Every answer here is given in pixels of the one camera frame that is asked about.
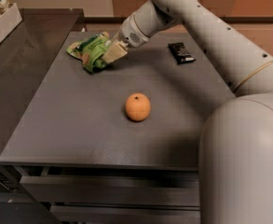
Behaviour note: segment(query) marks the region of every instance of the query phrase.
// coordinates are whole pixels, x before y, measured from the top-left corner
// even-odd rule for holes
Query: countertop
[[[0,44],[0,154],[82,9],[21,9],[23,21]]]
[[[188,34],[155,35],[91,75],[65,50],[92,35],[69,34],[0,162],[196,171],[204,122],[234,95],[194,40]],[[167,44],[180,41],[194,63],[177,65],[172,58]],[[123,110],[136,91],[152,104],[149,118],[138,123]]]

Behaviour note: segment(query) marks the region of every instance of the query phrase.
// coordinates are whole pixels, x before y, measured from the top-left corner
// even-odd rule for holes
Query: gray drawer
[[[24,176],[20,183],[39,202],[199,207],[197,180],[162,187],[137,178]]]
[[[99,222],[101,224],[200,223],[199,211],[51,206],[50,212],[60,221]]]

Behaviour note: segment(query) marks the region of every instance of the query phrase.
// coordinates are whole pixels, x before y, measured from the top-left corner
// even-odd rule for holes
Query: orange fruit
[[[151,111],[149,99],[142,93],[133,93],[126,101],[127,116],[133,121],[145,120]]]

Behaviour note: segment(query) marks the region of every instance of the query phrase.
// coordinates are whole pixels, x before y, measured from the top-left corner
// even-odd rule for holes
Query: green bag
[[[83,67],[93,73],[96,68],[102,70],[108,65],[101,57],[110,44],[109,34],[103,32],[84,41],[73,43],[68,47],[67,53],[81,60]]]

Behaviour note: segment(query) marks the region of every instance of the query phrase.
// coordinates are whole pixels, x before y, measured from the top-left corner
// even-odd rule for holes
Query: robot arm
[[[239,97],[213,112],[200,138],[201,223],[273,223],[273,56],[198,0],[148,1],[118,37],[138,48],[175,23]]]
[[[273,56],[220,20],[198,0],[150,0],[122,24],[119,37],[138,48],[181,23],[237,96],[273,91]]]

